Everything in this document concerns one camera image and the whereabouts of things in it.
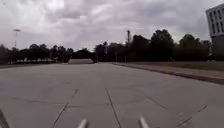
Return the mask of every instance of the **overcast sky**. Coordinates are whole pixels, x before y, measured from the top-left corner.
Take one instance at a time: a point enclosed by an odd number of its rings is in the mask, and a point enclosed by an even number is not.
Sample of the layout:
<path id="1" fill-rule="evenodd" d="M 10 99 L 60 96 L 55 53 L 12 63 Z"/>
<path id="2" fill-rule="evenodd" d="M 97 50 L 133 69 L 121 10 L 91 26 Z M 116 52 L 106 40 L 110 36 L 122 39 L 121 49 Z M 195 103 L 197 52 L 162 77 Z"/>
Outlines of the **overcast sky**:
<path id="1" fill-rule="evenodd" d="M 190 33 L 210 39 L 205 10 L 223 0 L 0 0 L 0 43 L 18 47 L 64 45 L 90 50 L 103 41 L 125 42 L 126 30 L 150 38 L 168 29 L 175 41 Z"/>

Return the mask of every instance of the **window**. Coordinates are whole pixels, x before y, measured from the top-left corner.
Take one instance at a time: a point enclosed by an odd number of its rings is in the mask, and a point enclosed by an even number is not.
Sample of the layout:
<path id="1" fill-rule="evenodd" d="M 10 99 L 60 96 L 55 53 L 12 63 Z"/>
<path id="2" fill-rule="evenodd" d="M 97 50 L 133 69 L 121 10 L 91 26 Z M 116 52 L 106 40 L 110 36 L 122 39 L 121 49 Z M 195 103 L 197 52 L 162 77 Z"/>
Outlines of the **window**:
<path id="1" fill-rule="evenodd" d="M 221 15 L 220 10 L 218 10 L 218 16 L 219 16 L 219 19 L 222 19 L 222 15 Z"/>
<path id="2" fill-rule="evenodd" d="M 223 22 L 220 22 L 220 24 L 221 24 L 221 29 L 222 29 L 222 32 L 224 32 Z"/>
<path id="3" fill-rule="evenodd" d="M 214 11 L 215 20 L 217 20 L 217 13 Z"/>
<path id="4" fill-rule="evenodd" d="M 212 13 L 211 12 L 209 13 L 209 16 L 210 16 L 211 22 L 213 22 L 213 17 L 212 17 Z"/>
<path id="5" fill-rule="evenodd" d="M 215 24 L 212 24 L 212 33 L 215 34 Z"/>
<path id="6" fill-rule="evenodd" d="M 219 23 L 216 23 L 216 27 L 217 27 L 217 32 L 220 32 Z"/>

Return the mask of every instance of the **parking lot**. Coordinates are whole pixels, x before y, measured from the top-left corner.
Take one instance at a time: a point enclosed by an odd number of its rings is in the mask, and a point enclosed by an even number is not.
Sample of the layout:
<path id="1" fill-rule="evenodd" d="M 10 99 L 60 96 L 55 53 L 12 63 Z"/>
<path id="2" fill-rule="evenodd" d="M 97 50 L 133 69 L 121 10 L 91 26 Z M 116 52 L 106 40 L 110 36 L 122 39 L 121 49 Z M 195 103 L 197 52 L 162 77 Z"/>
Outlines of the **parking lot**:
<path id="1" fill-rule="evenodd" d="M 0 69 L 11 128 L 223 128 L 222 85 L 112 64 Z"/>

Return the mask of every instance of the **treeline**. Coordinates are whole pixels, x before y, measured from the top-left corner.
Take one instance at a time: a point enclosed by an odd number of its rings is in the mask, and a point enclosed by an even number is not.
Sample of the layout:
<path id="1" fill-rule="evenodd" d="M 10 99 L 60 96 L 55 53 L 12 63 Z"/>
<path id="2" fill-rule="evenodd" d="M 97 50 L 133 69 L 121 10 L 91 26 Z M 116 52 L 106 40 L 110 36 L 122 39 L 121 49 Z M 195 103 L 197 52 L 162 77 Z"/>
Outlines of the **treeline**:
<path id="1" fill-rule="evenodd" d="M 207 61 L 212 56 L 212 43 L 186 34 L 175 43 L 167 30 L 157 30 L 151 39 L 134 35 L 131 41 L 122 43 L 104 42 L 94 51 L 98 61 Z"/>
<path id="2" fill-rule="evenodd" d="M 70 58 L 92 58 L 92 55 L 86 48 L 74 52 L 72 48 L 57 45 L 47 48 L 45 44 L 32 44 L 21 50 L 0 45 L 0 64 L 68 62 Z"/>
<path id="3" fill-rule="evenodd" d="M 157 30 L 150 39 L 134 35 L 128 37 L 126 43 L 104 42 L 96 45 L 94 52 L 87 48 L 74 52 L 72 48 L 57 45 L 47 48 L 45 44 L 32 44 L 21 50 L 0 45 L 1 64 L 68 62 L 70 58 L 91 58 L 94 62 L 207 61 L 224 60 L 224 54 L 213 55 L 210 41 L 202 41 L 190 34 L 175 43 L 165 29 Z"/>

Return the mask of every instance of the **street lamp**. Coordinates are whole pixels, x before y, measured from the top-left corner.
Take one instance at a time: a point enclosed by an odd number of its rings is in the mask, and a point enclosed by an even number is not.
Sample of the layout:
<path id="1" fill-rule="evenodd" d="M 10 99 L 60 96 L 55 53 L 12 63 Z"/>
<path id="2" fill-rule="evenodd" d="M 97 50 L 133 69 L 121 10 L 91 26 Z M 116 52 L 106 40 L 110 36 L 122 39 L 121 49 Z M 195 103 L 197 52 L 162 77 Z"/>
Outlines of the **street lamp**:
<path id="1" fill-rule="evenodd" d="M 16 37 L 15 37 L 15 48 L 17 46 L 17 36 L 18 36 L 18 33 L 21 32 L 20 29 L 13 29 L 13 31 L 16 33 Z"/>

